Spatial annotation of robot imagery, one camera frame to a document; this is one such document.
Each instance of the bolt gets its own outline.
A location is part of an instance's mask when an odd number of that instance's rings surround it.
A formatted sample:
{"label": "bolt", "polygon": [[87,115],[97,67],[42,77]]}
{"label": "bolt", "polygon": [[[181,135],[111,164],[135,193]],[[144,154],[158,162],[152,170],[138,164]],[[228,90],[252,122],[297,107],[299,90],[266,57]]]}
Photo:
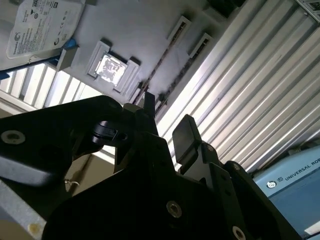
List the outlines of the bolt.
{"label": "bolt", "polygon": [[9,130],[1,134],[1,140],[6,144],[19,145],[26,141],[26,136],[20,131]]}
{"label": "bolt", "polygon": [[232,232],[233,232],[233,235],[236,237],[236,239],[246,240],[246,236],[245,236],[244,232],[239,227],[233,226]]}
{"label": "bolt", "polygon": [[168,201],[166,204],[166,209],[168,210],[169,214],[176,219],[182,216],[181,207],[175,201]]}
{"label": "bolt", "polygon": [[235,170],[238,170],[238,171],[240,170],[240,167],[237,164],[233,164],[233,167]]}
{"label": "bolt", "polygon": [[210,152],[214,152],[215,151],[215,149],[209,144],[207,145],[207,148],[209,149]]}

